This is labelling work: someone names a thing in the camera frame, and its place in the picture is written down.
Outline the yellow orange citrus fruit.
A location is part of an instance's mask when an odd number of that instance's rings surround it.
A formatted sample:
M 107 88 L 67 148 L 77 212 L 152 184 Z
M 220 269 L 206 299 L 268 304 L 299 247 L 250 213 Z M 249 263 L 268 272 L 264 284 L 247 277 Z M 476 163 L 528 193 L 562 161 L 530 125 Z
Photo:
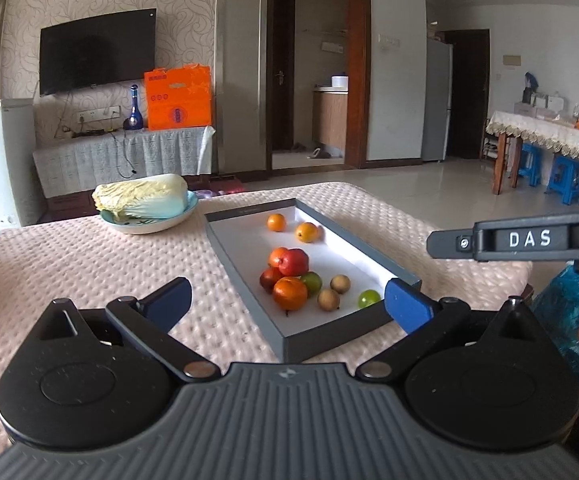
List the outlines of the yellow orange citrus fruit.
M 320 237 L 319 227 L 312 222 L 301 222 L 295 229 L 296 240 L 302 243 L 313 243 Z

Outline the pink quilted table cover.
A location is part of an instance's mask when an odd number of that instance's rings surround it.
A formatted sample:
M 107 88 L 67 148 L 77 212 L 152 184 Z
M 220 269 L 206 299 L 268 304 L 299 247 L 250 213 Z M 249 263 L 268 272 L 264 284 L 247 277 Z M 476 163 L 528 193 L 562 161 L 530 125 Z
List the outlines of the pink quilted table cover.
M 415 274 L 435 299 L 452 296 L 497 310 L 529 281 L 528 262 L 431 258 L 429 223 L 344 182 L 202 200 L 188 220 L 151 235 L 125 235 L 96 217 L 37 224 L 0 233 L 0 376 L 51 300 L 100 308 L 120 296 L 143 297 L 177 276 L 191 282 L 193 304 L 172 332 L 176 339 L 220 366 L 272 361 L 271 348 L 210 245 L 204 220 L 209 212 L 287 198 L 301 200 Z M 0 453 L 8 443 L 0 422 Z

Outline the blue glass bottle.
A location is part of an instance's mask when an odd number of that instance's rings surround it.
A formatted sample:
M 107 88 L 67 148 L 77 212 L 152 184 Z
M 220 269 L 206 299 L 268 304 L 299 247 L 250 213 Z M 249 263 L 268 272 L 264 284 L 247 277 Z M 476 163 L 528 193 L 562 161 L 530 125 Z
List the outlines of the blue glass bottle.
M 140 112 L 139 87 L 137 84 L 131 84 L 130 86 L 130 101 L 130 112 L 122 123 L 122 128 L 125 130 L 142 130 L 144 128 L 144 119 Z

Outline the blue plastic stool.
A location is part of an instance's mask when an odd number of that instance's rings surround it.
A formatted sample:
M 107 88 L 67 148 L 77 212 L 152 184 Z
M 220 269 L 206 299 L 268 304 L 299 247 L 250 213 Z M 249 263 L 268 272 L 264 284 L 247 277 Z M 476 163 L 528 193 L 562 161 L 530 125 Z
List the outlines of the blue plastic stool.
M 579 160 L 555 155 L 547 192 L 559 194 L 565 205 L 579 204 Z
M 541 183 L 542 150 L 539 146 L 523 144 L 517 175 L 526 179 L 532 188 L 536 188 Z

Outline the green round fruit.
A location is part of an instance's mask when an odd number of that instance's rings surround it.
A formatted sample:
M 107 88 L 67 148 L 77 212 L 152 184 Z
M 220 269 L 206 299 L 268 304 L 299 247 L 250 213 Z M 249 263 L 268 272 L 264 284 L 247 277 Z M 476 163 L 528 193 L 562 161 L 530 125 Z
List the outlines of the green round fruit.
M 322 288 L 322 278 L 320 278 L 320 275 L 315 272 L 307 272 L 303 274 L 300 277 L 300 281 L 305 284 L 309 297 L 318 295 Z

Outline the lace covered wooden table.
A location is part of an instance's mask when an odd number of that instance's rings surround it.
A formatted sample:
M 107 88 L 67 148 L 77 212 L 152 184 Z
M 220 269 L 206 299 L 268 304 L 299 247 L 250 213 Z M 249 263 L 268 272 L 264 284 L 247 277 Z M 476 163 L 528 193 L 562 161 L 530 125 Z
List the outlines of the lace covered wooden table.
M 495 112 L 487 124 L 486 132 L 498 138 L 492 180 L 492 193 L 495 195 L 501 193 L 506 174 L 508 138 L 539 146 L 579 162 L 579 129 L 574 127 L 518 114 Z

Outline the orange fruit in box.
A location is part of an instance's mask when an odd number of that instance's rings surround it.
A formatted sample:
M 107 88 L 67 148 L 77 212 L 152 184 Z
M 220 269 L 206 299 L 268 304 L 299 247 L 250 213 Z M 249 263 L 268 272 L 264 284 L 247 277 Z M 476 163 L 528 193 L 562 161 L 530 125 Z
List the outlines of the orange fruit in box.
M 268 258 L 268 265 L 271 266 L 271 268 L 279 269 L 280 266 L 282 266 L 283 262 L 285 261 L 287 255 L 288 255 L 288 248 L 286 247 L 274 248 L 273 251 L 270 252 Z

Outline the red apple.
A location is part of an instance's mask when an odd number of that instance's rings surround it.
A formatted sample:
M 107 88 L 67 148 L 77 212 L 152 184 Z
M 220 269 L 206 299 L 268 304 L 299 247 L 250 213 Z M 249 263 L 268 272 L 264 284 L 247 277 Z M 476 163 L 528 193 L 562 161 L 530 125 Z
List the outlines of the red apple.
M 285 276 L 302 276 L 309 272 L 309 256 L 300 248 L 286 249 L 279 257 L 278 269 Z

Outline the small orange in box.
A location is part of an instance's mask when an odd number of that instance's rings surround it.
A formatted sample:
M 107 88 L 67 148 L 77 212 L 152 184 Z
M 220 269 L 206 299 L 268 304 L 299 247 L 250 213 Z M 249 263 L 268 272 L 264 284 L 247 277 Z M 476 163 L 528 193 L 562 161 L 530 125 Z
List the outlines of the small orange in box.
M 272 232 L 284 232 L 288 222 L 286 222 L 283 214 L 270 214 L 267 218 L 267 229 Z

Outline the napa cabbage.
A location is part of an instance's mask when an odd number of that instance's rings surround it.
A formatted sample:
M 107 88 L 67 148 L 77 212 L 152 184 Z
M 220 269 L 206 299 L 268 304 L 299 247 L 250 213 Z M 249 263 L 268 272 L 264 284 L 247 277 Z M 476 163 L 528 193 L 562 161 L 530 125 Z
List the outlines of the napa cabbage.
M 102 216 L 115 223 L 168 220 L 189 206 L 188 185 L 178 174 L 100 184 L 92 194 Z

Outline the white chest freezer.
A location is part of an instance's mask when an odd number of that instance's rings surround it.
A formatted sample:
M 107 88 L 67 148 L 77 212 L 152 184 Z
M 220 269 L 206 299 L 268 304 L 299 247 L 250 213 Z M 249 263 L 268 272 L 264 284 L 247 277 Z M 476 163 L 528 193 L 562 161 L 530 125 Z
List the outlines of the white chest freezer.
M 36 149 L 32 100 L 0 100 L 0 231 L 31 226 L 44 214 Z

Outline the grey shallow cardboard box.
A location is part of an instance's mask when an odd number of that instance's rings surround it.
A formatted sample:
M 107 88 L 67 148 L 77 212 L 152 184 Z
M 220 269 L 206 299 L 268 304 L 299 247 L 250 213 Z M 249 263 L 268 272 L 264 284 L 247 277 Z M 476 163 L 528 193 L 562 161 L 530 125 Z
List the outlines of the grey shallow cardboard box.
M 206 214 L 235 290 L 282 363 L 300 363 L 390 323 L 394 278 L 421 279 L 297 198 Z

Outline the large orange mandarin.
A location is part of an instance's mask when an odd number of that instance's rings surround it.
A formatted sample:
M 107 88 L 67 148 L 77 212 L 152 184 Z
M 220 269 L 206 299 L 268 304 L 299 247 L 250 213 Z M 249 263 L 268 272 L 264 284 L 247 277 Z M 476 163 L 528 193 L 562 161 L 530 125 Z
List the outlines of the large orange mandarin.
M 300 310 L 307 302 L 308 288 L 304 282 L 294 276 L 284 276 L 274 284 L 272 299 L 285 312 Z

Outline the orange gift box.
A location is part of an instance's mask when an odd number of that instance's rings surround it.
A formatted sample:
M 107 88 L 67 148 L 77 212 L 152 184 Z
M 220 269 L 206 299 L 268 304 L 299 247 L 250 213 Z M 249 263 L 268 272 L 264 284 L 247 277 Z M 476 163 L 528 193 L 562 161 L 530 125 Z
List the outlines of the orange gift box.
M 165 130 L 212 125 L 210 67 L 188 64 L 144 74 L 148 128 Z

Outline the grey refrigerator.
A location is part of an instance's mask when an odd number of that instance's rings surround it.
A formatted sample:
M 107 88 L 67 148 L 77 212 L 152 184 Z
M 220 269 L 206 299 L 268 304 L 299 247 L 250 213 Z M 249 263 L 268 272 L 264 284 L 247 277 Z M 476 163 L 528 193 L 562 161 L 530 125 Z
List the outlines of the grey refrigerator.
M 427 39 L 426 96 L 422 141 L 423 162 L 442 162 L 447 156 L 452 93 L 451 44 Z

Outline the wall mounted black television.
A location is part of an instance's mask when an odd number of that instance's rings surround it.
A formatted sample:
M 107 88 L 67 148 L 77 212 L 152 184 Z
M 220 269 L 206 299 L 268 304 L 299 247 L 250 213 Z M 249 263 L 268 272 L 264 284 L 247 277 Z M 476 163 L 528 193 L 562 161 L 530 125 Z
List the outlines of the wall mounted black television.
M 82 18 L 41 29 L 39 90 L 43 96 L 137 80 L 155 68 L 156 11 Z

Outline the cloth covered tv cabinet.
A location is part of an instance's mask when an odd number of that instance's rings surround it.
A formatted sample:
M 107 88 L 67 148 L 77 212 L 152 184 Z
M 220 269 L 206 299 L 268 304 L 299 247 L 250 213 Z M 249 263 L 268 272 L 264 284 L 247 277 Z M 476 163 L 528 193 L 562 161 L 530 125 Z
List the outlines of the cloth covered tv cabinet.
M 210 126 L 117 131 L 40 148 L 34 161 L 47 198 L 159 174 L 204 176 L 212 173 L 215 133 Z

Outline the wooden kitchen cabinet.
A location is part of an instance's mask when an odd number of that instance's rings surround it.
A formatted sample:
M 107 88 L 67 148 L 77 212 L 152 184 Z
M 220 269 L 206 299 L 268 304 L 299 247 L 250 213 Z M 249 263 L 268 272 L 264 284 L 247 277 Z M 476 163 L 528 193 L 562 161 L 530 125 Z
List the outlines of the wooden kitchen cabinet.
M 346 91 L 312 92 L 312 139 L 336 156 L 343 156 L 347 136 Z

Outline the red fruit in box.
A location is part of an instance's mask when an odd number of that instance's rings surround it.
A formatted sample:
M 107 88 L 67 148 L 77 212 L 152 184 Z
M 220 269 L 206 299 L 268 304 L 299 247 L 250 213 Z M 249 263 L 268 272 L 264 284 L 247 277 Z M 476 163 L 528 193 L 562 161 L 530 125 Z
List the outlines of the red fruit in box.
M 284 278 L 284 275 L 278 268 L 268 266 L 268 268 L 260 274 L 259 284 L 267 294 L 271 295 L 274 286 L 276 286 L 276 283 L 280 281 L 281 278 Z

